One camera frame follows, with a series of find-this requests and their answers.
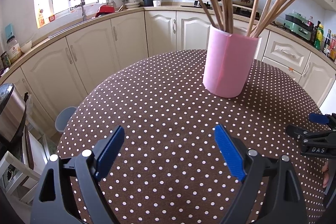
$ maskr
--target brown tablecloth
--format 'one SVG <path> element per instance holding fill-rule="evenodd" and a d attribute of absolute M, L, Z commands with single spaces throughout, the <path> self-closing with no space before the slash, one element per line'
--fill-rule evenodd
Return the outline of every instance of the brown tablecloth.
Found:
<path fill-rule="evenodd" d="M 323 213 L 323 161 L 300 156 L 285 127 L 325 129 L 307 120 L 318 107 L 287 74 L 257 60 L 238 97 L 214 96 L 202 85 L 205 58 L 204 50 L 172 52 L 112 75 L 79 106 L 58 153 L 78 155 L 120 124 L 125 143 L 100 182 L 120 222 L 219 223 L 240 187 L 214 140 L 221 123 L 265 156 L 290 156 L 313 223 Z M 250 221 L 258 216 L 266 184 L 264 179 Z M 73 192 L 82 219 L 90 222 L 75 180 Z"/>

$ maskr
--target green bottle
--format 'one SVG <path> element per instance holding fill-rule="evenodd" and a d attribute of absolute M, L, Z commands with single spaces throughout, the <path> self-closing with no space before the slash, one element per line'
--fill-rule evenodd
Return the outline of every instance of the green bottle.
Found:
<path fill-rule="evenodd" d="M 322 40 L 323 40 L 323 25 L 320 24 L 319 27 L 316 30 L 316 38 L 315 38 L 315 41 L 314 41 L 314 47 L 317 50 L 320 50 Z"/>

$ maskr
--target faucet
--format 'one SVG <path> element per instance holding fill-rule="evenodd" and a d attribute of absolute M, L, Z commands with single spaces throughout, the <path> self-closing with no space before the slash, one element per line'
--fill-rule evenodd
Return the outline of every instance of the faucet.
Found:
<path fill-rule="evenodd" d="M 83 21 L 86 21 L 86 13 L 85 13 L 85 9 L 84 9 L 84 2 L 83 2 L 83 0 L 81 0 L 81 7 L 82 7 L 82 19 L 83 19 Z"/>

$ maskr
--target jar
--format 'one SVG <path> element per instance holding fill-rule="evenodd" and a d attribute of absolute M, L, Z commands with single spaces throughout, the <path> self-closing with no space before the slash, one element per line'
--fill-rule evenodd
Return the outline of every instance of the jar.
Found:
<path fill-rule="evenodd" d="M 9 56 L 10 63 L 13 64 L 22 55 L 21 48 L 15 36 L 12 36 L 7 41 L 7 54 Z"/>
<path fill-rule="evenodd" d="M 3 64 L 4 69 L 7 69 L 11 66 L 11 62 L 9 60 L 9 56 L 8 56 L 7 52 L 4 52 L 1 55 L 1 60 L 2 60 L 2 64 Z"/>

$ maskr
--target white cup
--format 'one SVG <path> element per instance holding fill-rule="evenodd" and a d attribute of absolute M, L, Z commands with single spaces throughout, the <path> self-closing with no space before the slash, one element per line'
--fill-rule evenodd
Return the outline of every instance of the white cup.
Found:
<path fill-rule="evenodd" d="M 161 6 L 162 0 L 153 0 L 154 7 Z"/>

